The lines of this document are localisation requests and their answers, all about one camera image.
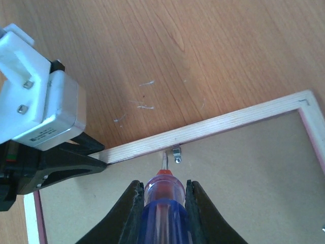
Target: white plastic part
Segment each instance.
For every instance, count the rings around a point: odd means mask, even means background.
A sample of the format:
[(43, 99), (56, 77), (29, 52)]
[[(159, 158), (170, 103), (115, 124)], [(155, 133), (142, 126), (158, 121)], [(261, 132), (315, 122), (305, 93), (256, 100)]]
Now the white plastic part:
[(64, 71), (50, 74), (44, 120), (13, 138), (24, 145), (48, 150), (80, 135), (86, 127), (86, 92)]
[[(8, 79), (0, 94), (0, 143), (8, 141), (43, 121), (51, 63), (32, 45), (33, 39), (11, 24), (0, 36), (0, 70)], [(25, 82), (33, 86), (24, 88)], [(27, 106), (25, 114), (17, 112)]]

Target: black bracket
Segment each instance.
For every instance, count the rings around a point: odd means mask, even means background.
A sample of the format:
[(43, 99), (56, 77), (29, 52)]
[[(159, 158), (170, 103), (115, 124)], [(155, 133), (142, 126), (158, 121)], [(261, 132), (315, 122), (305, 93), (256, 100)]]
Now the black bracket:
[[(138, 243), (143, 184), (131, 182), (110, 212), (77, 244)], [(247, 244), (227, 223), (197, 181), (187, 181), (185, 208), (193, 244)]]
[(105, 147), (85, 133), (47, 151), (9, 141), (0, 145), (0, 211), (8, 210), (16, 195), (24, 195), (60, 181), (102, 172), (107, 164), (89, 154)]

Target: wooden surface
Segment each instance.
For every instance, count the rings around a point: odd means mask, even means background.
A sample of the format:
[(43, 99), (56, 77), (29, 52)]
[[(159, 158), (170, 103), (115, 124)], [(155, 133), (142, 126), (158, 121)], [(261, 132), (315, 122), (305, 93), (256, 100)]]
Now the wooden surface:
[(23, 197), (8, 212), (0, 212), (0, 243), (28, 244)]
[(87, 89), (86, 131), (107, 147), (307, 88), (324, 106), (322, 0), (0, 0), (0, 6), (1, 26), (18, 24), (41, 54), (60, 59)]

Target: wooden frame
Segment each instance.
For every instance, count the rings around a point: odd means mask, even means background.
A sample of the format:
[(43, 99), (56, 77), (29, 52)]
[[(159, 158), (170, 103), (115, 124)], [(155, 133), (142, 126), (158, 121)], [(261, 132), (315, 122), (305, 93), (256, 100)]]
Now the wooden frame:
[[(107, 149), (93, 154), (92, 157), (107, 162), (107, 164), (114, 164), (160, 151), (175, 144), (195, 141), (295, 110), (299, 112), (302, 118), (321, 168), (325, 173), (325, 120), (317, 100), (310, 90)], [(26, 195), (24, 205), (28, 242), (33, 244), (46, 243), (39, 193)]]

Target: clamp jaw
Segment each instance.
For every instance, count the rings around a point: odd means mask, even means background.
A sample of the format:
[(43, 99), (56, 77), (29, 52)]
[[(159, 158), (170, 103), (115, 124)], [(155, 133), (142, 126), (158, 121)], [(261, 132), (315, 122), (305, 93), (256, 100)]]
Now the clamp jaw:
[(7, 78), (0, 93), (0, 211), (17, 194), (107, 167), (88, 156), (105, 147), (83, 132), (85, 90), (33, 44), (14, 24), (0, 28), (0, 70)]
[[(185, 199), (193, 244), (247, 244), (223, 218), (200, 183), (187, 181)], [(134, 180), (110, 212), (76, 244), (139, 243), (143, 209), (143, 183)]]

